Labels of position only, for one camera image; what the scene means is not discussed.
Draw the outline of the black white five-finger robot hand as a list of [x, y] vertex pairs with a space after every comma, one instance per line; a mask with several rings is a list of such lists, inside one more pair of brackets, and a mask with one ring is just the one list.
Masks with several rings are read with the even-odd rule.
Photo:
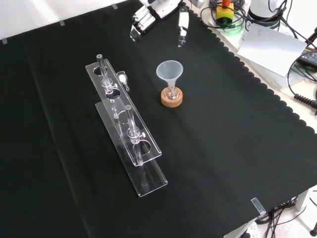
[[186, 43], [189, 27], [189, 12], [181, 0], [142, 0], [142, 7], [132, 15], [130, 38], [137, 42], [142, 39], [159, 21], [179, 12], [178, 42], [180, 48]]

